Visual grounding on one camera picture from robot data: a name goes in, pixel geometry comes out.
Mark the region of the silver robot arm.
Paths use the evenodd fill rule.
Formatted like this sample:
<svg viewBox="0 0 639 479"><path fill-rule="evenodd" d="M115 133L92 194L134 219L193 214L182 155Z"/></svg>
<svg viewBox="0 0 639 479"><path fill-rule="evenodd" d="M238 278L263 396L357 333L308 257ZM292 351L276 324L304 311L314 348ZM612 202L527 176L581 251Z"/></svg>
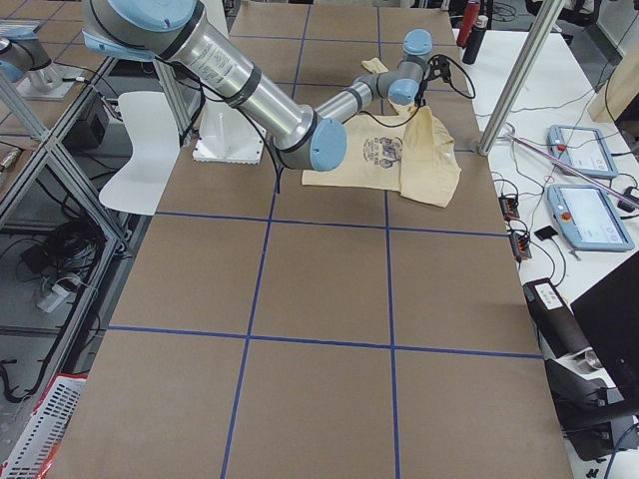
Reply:
<svg viewBox="0 0 639 479"><path fill-rule="evenodd" d="M347 150L344 122L372 101L416 101L430 71L429 32L414 29L403 42L398 66L357 78L314 109L300 105L273 83L209 22L200 1L86 1L86 46L114 58L181 64L231 108L272 137L276 157L294 170L331 171Z"/></svg>

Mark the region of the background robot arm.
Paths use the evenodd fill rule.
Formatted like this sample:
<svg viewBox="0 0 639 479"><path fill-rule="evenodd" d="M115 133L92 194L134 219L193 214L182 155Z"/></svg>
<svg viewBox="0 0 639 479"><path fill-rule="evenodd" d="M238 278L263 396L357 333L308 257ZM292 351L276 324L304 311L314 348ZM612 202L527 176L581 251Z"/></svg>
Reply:
<svg viewBox="0 0 639 479"><path fill-rule="evenodd" d="M34 30L19 26L1 32L1 74L28 99L61 100L71 86Z"/></svg>

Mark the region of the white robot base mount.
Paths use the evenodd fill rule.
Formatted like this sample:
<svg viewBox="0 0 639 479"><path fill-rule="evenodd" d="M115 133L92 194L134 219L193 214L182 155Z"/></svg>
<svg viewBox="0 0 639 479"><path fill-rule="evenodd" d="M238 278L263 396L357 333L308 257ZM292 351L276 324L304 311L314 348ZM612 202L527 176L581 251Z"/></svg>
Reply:
<svg viewBox="0 0 639 479"><path fill-rule="evenodd" d="M197 162L257 165L264 141L240 111L207 100L193 151Z"/></svg>

